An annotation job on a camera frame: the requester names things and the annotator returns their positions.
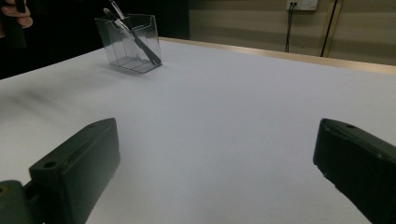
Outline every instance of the wall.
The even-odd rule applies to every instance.
[[[290,52],[319,56],[333,0],[293,14]],[[328,57],[396,65],[396,1],[344,0]],[[191,40],[285,50],[286,0],[190,0]]]

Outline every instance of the person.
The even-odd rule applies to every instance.
[[[9,17],[15,17],[17,22],[23,27],[27,28],[33,25],[33,19],[30,16],[30,10],[28,7],[26,7],[26,12],[25,13],[20,13],[17,11],[17,8],[15,7],[15,0],[0,0],[0,1],[5,1],[6,4],[1,7],[1,12],[4,13],[5,15]],[[0,21],[0,38],[4,37],[4,31],[3,27]]]

